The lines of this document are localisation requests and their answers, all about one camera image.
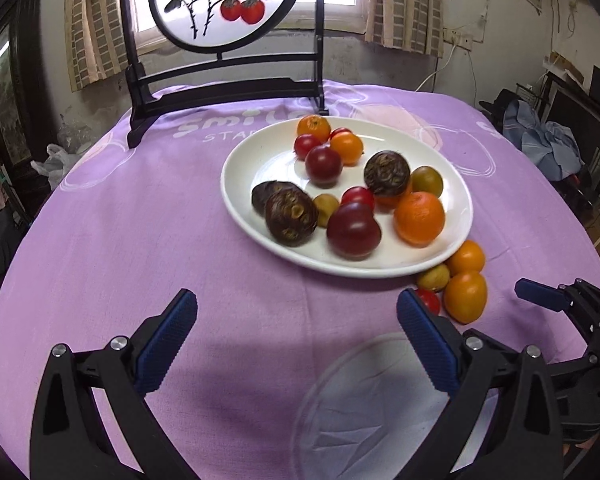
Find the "plate rim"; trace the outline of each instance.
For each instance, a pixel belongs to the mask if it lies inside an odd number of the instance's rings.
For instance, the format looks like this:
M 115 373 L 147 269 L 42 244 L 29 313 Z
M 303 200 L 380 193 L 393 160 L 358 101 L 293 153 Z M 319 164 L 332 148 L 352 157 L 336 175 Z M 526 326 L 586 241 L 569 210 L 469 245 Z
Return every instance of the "plate rim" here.
M 334 119 L 344 119 L 347 121 L 353 121 L 353 122 L 358 122 L 358 123 L 371 124 L 372 126 L 380 126 L 382 128 L 393 130 L 394 132 L 396 132 L 400 135 L 411 137 L 409 134 L 402 132 L 400 130 L 397 130 L 396 128 L 392 128 L 390 126 L 385 126 L 384 124 L 374 123 L 372 121 L 365 121 L 365 120 L 355 119 L 355 118 L 351 118 L 351 117 L 339 117 L 339 116 L 333 116 L 333 118 Z M 250 139 L 257 137 L 259 134 L 261 134 L 262 132 L 264 132 L 266 130 L 273 129 L 275 127 L 279 127 L 281 124 L 297 123 L 298 120 L 299 119 L 288 119 L 288 120 L 280 121 L 280 122 L 277 122 L 274 124 L 269 124 L 269 125 L 265 126 L 264 128 L 259 129 L 253 135 L 250 135 L 245 140 L 242 140 L 241 142 L 239 142 L 237 144 L 237 146 L 235 146 L 231 150 L 231 153 L 229 153 L 226 160 L 224 161 L 224 164 L 222 165 L 222 171 L 220 173 L 220 191 L 222 194 L 222 201 L 224 202 L 224 207 L 227 209 L 227 211 L 229 212 L 229 215 L 233 218 L 234 222 L 236 222 L 238 224 L 238 226 L 241 227 L 242 230 L 247 234 L 247 236 L 249 238 L 251 238 L 253 241 L 255 241 L 257 244 L 261 245 L 266 250 L 274 253 L 276 256 L 278 256 L 284 260 L 290 261 L 290 262 L 298 265 L 299 267 L 305 267 L 307 269 L 316 270 L 318 272 L 330 274 L 332 276 L 341 276 L 344 278 L 365 278 L 365 279 L 382 280 L 382 279 L 387 279 L 387 278 L 400 278 L 403 276 L 413 276 L 414 274 L 416 274 L 418 272 L 422 272 L 423 270 L 431 269 L 432 267 L 435 267 L 436 265 L 439 265 L 439 264 L 443 263 L 444 261 L 448 260 L 460 248 L 460 246 L 467 240 L 467 238 L 469 237 L 469 232 L 471 231 L 471 227 L 474 224 L 474 199 L 471 196 L 469 187 L 467 186 L 466 182 L 464 181 L 464 178 L 462 177 L 462 175 L 460 175 L 459 171 L 456 169 L 455 165 L 453 165 L 453 163 L 450 160 L 448 160 L 448 158 L 446 158 L 440 152 L 437 152 L 436 150 L 434 150 L 432 147 L 428 146 L 426 143 L 422 142 L 420 139 L 416 139 L 415 137 L 411 137 L 411 139 L 413 139 L 415 142 L 419 142 L 419 143 L 423 144 L 428 150 L 432 150 L 432 151 L 436 152 L 439 156 L 443 157 L 448 162 L 449 166 L 451 167 L 451 170 L 456 174 L 456 176 L 459 178 L 460 182 L 462 183 L 462 186 L 464 187 L 466 195 L 469 199 L 469 227 L 467 229 L 466 234 L 459 237 L 458 242 L 451 244 L 449 246 L 449 248 L 447 250 L 445 250 L 439 256 L 436 256 L 435 258 L 428 260 L 426 262 L 426 264 L 414 264 L 414 265 L 411 265 L 408 267 L 406 267 L 406 266 L 391 267 L 389 269 L 364 269 L 361 267 L 346 267 L 342 264 L 339 265 L 339 264 L 330 264 L 330 263 L 326 263 L 326 262 L 320 262 L 319 260 L 316 260 L 309 256 L 304 256 L 304 254 L 296 253 L 295 251 L 291 250 L 290 248 L 288 248 L 284 245 L 281 245 L 273 240 L 270 240 L 269 238 L 267 238 L 264 235 L 262 235 L 261 233 L 259 233 L 247 221 L 244 220 L 244 218 L 240 215 L 240 213 L 238 213 L 238 211 L 235 209 L 234 205 L 232 204 L 231 200 L 229 199 L 228 193 L 226 192 L 226 168 L 231 163 L 234 156 L 236 156 L 235 153 L 237 152 L 238 148 L 240 148 L 240 146 L 242 146 L 244 142 L 250 142 Z

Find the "power socket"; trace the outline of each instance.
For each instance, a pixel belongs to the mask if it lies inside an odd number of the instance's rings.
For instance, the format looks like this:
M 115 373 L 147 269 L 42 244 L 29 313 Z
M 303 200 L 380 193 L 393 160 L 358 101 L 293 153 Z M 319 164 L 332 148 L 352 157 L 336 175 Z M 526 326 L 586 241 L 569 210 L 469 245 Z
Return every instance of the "power socket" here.
M 474 48 L 473 34 L 463 34 L 462 32 L 451 28 L 442 29 L 442 34 L 445 43 L 457 45 L 459 48 L 464 48 L 465 50 L 472 50 Z

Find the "dark wooden door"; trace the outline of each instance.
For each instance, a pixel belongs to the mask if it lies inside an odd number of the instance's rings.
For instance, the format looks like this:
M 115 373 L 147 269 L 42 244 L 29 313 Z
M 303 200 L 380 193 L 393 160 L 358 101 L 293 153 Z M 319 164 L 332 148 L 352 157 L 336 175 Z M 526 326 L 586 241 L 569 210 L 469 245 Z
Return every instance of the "dark wooden door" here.
M 42 63 L 40 0 L 7 0 L 0 9 L 0 161 L 30 215 L 51 192 L 31 167 L 56 141 Z

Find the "blue gripper pad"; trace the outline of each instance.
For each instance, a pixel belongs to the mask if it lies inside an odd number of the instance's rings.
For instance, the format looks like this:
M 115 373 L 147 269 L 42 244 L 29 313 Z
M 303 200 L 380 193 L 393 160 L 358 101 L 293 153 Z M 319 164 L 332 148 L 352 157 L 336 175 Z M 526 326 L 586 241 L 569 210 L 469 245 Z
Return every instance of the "blue gripper pad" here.
M 134 388 L 141 396 L 160 388 L 171 363 L 196 322 L 198 302 L 195 294 L 182 290 L 160 317 L 160 324 L 136 360 Z
M 458 358 L 435 325 L 433 314 L 411 289 L 401 292 L 397 311 L 398 321 L 434 388 L 453 397 L 460 388 Z
M 521 300 L 526 300 L 554 312 L 562 312 L 569 309 L 569 302 L 563 291 L 552 286 L 522 278 L 517 281 L 514 290 L 516 291 L 516 296 Z

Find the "plaid curtain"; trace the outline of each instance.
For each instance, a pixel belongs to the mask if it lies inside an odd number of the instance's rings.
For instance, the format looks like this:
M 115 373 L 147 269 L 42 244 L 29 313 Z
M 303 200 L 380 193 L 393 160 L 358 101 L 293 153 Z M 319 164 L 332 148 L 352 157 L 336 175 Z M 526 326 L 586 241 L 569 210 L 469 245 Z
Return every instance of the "plaid curtain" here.
M 120 0 L 64 0 L 64 31 L 73 92 L 125 69 Z
M 370 0 L 365 39 L 442 57 L 442 0 Z

